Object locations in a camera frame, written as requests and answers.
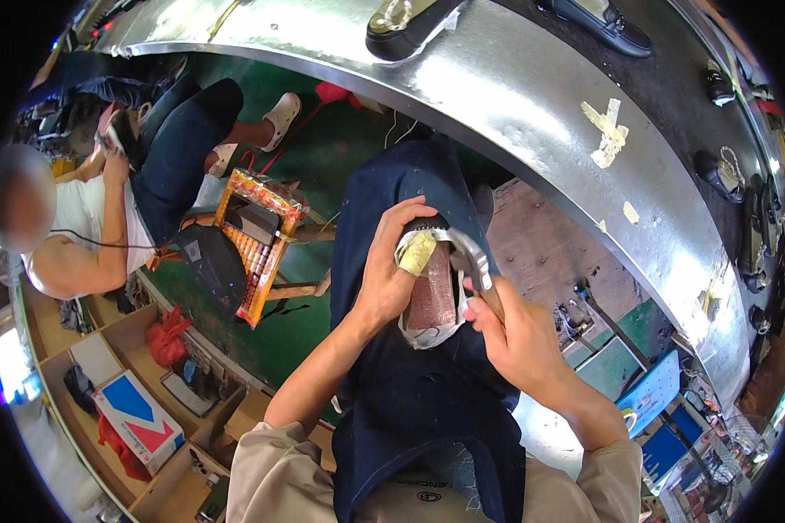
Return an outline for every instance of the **hand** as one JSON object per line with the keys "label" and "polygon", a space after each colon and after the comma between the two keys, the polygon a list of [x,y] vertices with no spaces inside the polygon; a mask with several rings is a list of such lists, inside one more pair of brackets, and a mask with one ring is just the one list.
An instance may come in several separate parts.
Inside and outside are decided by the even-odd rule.
{"label": "hand", "polygon": [[117,151],[105,154],[105,168],[102,170],[102,177],[106,187],[123,187],[128,181],[130,168],[126,153]]}
{"label": "hand", "polygon": [[372,333],[396,318],[410,303],[416,277],[395,264],[395,248],[404,226],[417,217],[437,214],[436,209],[424,205],[425,197],[404,200],[381,215],[375,239],[366,256],[363,283],[350,314],[361,318]]}
{"label": "hand", "polygon": [[[505,327],[482,300],[471,298],[464,318],[485,338],[485,352],[495,369],[538,403],[547,406],[553,385],[575,377],[561,356],[553,313],[518,294],[512,283],[492,276],[505,312]],[[464,287],[471,289],[467,278]]]}

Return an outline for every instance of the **red plastic bag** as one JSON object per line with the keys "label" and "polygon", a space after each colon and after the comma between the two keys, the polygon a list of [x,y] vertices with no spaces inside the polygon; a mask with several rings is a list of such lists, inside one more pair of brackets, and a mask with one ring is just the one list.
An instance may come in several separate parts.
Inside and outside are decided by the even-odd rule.
{"label": "red plastic bag", "polygon": [[188,329],[191,320],[181,320],[181,308],[175,306],[169,312],[163,311],[162,323],[155,323],[146,331],[146,339],[151,346],[151,357],[161,367],[170,367],[178,361],[188,358],[186,343],[178,336]]}
{"label": "red plastic bag", "polygon": [[146,466],[136,457],[119,434],[116,434],[114,426],[110,421],[99,413],[99,445],[105,446],[105,443],[114,449],[114,452],[119,456],[119,462],[126,469],[126,475],[129,478],[138,479],[140,481],[151,481],[151,475],[148,473]]}

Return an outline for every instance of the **black cable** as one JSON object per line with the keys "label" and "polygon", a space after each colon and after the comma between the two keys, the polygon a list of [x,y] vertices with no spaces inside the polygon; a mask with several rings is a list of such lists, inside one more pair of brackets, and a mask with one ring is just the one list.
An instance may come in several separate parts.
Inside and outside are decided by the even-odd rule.
{"label": "black cable", "polygon": [[82,238],[82,239],[83,239],[85,242],[90,242],[91,244],[96,244],[96,245],[98,245],[98,246],[101,246],[101,247],[116,247],[116,248],[158,248],[158,247],[155,247],[154,245],[152,245],[152,246],[150,246],[150,247],[147,247],[147,246],[145,246],[145,245],[127,245],[127,244],[126,244],[126,245],[113,245],[113,244],[103,244],[102,242],[97,242],[97,241],[96,241],[96,240],[94,240],[94,239],[85,238],[85,237],[84,237],[84,236],[82,236],[81,234],[79,234],[79,233],[77,233],[77,232],[73,231],[73,229],[69,229],[69,228],[54,228],[54,229],[50,230],[49,232],[50,232],[50,233],[71,233],[71,234],[75,234],[77,237],[79,237],[79,238]]}

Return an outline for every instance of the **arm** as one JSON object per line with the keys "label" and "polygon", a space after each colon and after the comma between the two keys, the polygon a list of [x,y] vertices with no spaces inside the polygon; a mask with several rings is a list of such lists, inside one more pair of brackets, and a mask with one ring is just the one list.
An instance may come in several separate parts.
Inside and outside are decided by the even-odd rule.
{"label": "arm", "polygon": [[562,358],[552,313],[522,298],[507,279],[493,280],[505,310],[505,327],[480,298],[469,300],[465,319],[483,333],[495,369],[538,403],[561,414],[586,451],[628,441],[617,406],[582,381]]}
{"label": "arm", "polygon": [[55,183],[66,183],[73,180],[87,182],[101,174],[103,167],[105,167],[105,152],[102,151],[102,145],[97,143],[90,156],[85,158],[75,171],[55,178]]}
{"label": "arm", "polygon": [[[105,219],[101,243],[128,243],[125,210],[125,183],[128,162],[124,155],[111,155],[105,162]],[[66,236],[49,238],[35,249],[29,271],[37,287],[53,298],[71,299],[77,295],[106,292],[123,286],[128,277],[128,249],[99,247],[93,253],[75,245]]]}
{"label": "arm", "polygon": [[298,421],[310,434],[366,344],[407,308],[416,278],[396,267],[393,252],[404,225],[436,215],[424,201],[424,196],[404,200],[381,216],[355,306],[276,392],[264,413],[265,423],[284,427]]}

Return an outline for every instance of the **right hand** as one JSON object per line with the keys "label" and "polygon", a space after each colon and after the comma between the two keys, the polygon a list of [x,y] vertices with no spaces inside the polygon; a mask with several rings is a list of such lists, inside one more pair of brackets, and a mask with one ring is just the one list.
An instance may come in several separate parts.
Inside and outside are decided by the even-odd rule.
{"label": "right hand", "polygon": [[[485,352],[495,369],[539,403],[575,373],[561,356],[553,313],[523,298],[512,283],[492,276],[505,312],[505,327],[482,298],[471,298],[464,318],[483,333]],[[466,279],[464,285],[471,288]]]}
{"label": "right hand", "polygon": [[107,152],[105,154],[105,168],[102,170],[102,177],[108,187],[123,187],[128,181],[130,167],[126,153],[120,150]]}

